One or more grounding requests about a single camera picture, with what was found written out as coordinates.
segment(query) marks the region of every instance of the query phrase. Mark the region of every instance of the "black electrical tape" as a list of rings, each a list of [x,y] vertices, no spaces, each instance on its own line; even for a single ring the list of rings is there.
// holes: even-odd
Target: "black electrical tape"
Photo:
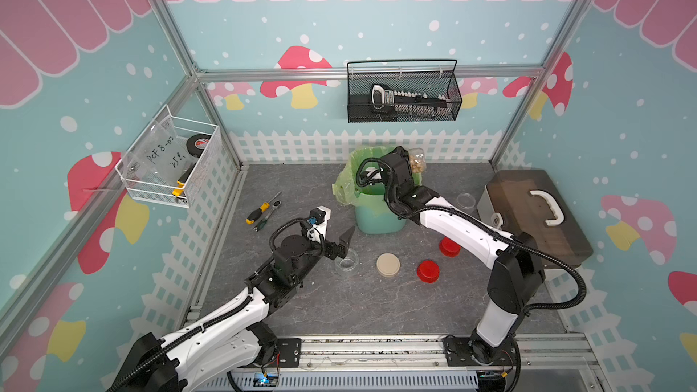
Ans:
[[[206,134],[193,135],[186,141],[186,149],[191,156],[200,158],[204,153],[205,146],[211,141],[211,136]]]

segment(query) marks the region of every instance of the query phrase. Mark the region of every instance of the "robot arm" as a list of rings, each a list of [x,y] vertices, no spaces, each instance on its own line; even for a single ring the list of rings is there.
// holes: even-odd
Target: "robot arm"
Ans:
[[[214,312],[160,340],[147,334],[126,356],[108,392],[189,392],[223,372],[254,363],[265,366],[277,353],[277,340],[262,319],[283,307],[302,286],[319,259],[346,257],[354,228],[338,243],[325,240],[331,211],[320,206],[306,219],[294,219],[270,238],[273,255],[245,282],[247,288]],[[276,237],[301,224],[301,234]]]

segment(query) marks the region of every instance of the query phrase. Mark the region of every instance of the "black cable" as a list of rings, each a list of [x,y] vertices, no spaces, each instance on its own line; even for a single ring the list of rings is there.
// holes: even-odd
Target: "black cable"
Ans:
[[[568,309],[574,306],[578,306],[583,299],[586,298],[586,282],[583,281],[583,277],[580,276],[579,272],[572,268],[570,265],[568,265],[566,262],[551,256],[547,253],[544,253],[540,250],[537,250],[535,248],[530,248],[525,244],[522,244],[521,242],[511,240],[510,238],[507,238],[503,236],[501,233],[497,232],[496,230],[493,230],[490,228],[488,225],[484,224],[483,222],[477,220],[475,217],[468,215],[464,212],[462,212],[459,209],[456,209],[454,207],[445,207],[445,206],[438,206],[438,205],[426,205],[423,206],[419,209],[415,209],[412,212],[402,214],[400,213],[396,208],[394,208],[394,204],[390,200],[390,189],[392,187],[392,183],[394,182],[395,178],[395,169],[392,168],[386,161],[383,161],[382,159],[379,158],[368,158],[365,159],[364,161],[361,162],[361,165],[358,167],[358,171],[356,172],[355,180],[356,183],[358,184],[359,187],[365,187],[367,184],[364,184],[360,180],[360,174],[365,167],[367,163],[370,162],[375,162],[379,164],[380,166],[384,167],[385,170],[387,171],[387,183],[385,185],[385,195],[384,200],[385,203],[388,205],[388,208],[392,213],[395,213],[399,218],[404,218],[404,219],[409,219],[413,217],[414,215],[417,215],[421,212],[425,211],[440,211],[440,212],[447,212],[452,215],[457,215],[460,218],[466,220],[467,222],[471,222],[474,224],[477,228],[483,230],[486,232],[489,236],[491,236],[494,240],[503,242],[504,244],[507,244],[511,247],[514,248],[520,248],[521,250],[524,250],[530,254],[536,255],[538,257],[541,257],[542,259],[548,260],[549,262],[552,262],[553,264],[559,266],[560,268],[564,269],[569,275],[576,281],[576,285],[579,288],[579,292],[576,293],[576,296],[572,298],[569,301],[563,301],[560,303],[532,303],[528,304],[527,306],[524,306],[521,315],[527,315],[531,310],[535,309],[545,309],[545,310],[561,310],[561,309]]]
[[[148,368],[150,365],[152,365],[154,362],[156,362],[160,357],[164,356],[168,352],[172,351],[173,348],[177,347],[179,344],[186,342],[193,336],[203,332],[209,327],[212,327],[216,325],[217,323],[224,321],[225,319],[230,318],[232,315],[235,315],[249,304],[250,301],[252,301],[252,283],[249,280],[245,280],[245,284],[247,285],[247,298],[242,301],[237,307],[234,309],[228,310],[225,313],[222,313],[221,315],[218,315],[215,318],[209,319],[206,321],[202,326],[198,326],[195,328],[192,328],[191,330],[187,331],[183,335],[179,336],[177,339],[171,341],[169,344],[165,345],[161,350],[157,351],[154,353],[152,356],[147,358],[144,362],[141,362],[138,366],[136,366],[131,372],[128,372],[126,375],[123,377],[117,379],[110,388],[106,390],[106,392],[116,392],[118,389],[126,386],[128,383],[130,383],[135,377],[143,372],[146,368]]]
[[[235,380],[232,379],[232,372],[230,371],[227,372],[227,381],[230,383],[233,391],[242,392],[242,389],[235,383]]]

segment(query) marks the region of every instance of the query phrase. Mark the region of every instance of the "red cap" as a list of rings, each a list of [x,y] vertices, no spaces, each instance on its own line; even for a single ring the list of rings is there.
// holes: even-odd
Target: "red cap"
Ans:
[[[440,241],[440,252],[447,257],[457,256],[460,254],[460,250],[462,250],[460,244],[450,238],[443,238],[442,241]]]
[[[416,270],[416,275],[418,275],[423,282],[433,283],[438,280],[440,268],[433,260],[425,260],[419,265],[419,268]]]

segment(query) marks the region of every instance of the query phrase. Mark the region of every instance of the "clear plastic cup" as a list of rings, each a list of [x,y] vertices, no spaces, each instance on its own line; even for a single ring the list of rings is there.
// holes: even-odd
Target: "clear plastic cup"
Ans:
[[[349,248],[348,252],[346,252],[346,257],[334,259],[334,266],[337,269],[337,273],[343,278],[356,275],[358,273],[358,253],[353,248]]]
[[[470,193],[461,193],[455,200],[457,206],[466,213],[472,213],[477,206],[477,199]]]

